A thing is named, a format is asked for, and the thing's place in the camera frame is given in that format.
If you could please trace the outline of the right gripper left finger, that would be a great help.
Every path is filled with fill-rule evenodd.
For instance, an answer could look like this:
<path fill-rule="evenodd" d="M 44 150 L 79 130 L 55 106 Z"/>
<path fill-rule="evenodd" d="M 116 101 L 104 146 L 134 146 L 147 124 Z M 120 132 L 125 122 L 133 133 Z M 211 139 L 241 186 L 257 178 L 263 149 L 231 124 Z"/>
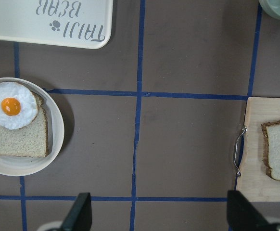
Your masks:
<path fill-rule="evenodd" d="M 90 231 L 92 226 L 91 195 L 78 195 L 68 215 L 61 224 L 62 231 Z"/>

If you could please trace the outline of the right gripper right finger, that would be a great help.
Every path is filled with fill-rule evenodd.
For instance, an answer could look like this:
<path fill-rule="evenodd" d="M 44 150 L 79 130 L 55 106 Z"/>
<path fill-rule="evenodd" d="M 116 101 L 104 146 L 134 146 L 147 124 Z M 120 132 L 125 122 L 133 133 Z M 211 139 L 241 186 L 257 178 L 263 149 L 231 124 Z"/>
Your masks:
<path fill-rule="evenodd" d="M 227 222 L 233 231 L 263 231 L 269 222 L 237 190 L 227 193 Z"/>

